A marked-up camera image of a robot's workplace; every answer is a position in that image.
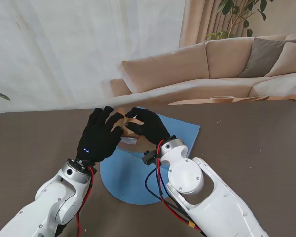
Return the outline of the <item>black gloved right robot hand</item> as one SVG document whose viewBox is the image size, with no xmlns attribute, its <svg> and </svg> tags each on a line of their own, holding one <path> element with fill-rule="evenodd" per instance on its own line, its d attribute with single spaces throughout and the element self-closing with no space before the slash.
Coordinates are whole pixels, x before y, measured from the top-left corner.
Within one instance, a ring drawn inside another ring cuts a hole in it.
<svg viewBox="0 0 296 237">
<path fill-rule="evenodd" d="M 167 141 L 171 137 L 159 115 L 153 111 L 133 107 L 125 116 L 127 118 L 136 117 L 138 121 L 143 122 L 142 125 L 127 122 L 125 126 L 135 134 L 144 136 L 155 145 L 158 145 L 161 140 Z"/>
</svg>

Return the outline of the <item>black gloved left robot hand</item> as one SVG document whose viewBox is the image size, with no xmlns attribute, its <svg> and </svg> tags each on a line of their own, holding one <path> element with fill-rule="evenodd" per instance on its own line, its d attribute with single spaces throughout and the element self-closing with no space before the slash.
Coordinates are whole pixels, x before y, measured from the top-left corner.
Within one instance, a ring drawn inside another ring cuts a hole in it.
<svg viewBox="0 0 296 237">
<path fill-rule="evenodd" d="M 122 127 L 114 125 L 124 116 L 119 112 L 111 116 L 113 111 L 106 106 L 95 108 L 90 114 L 78 144 L 77 160 L 98 163 L 114 153 L 123 134 Z"/>
</svg>

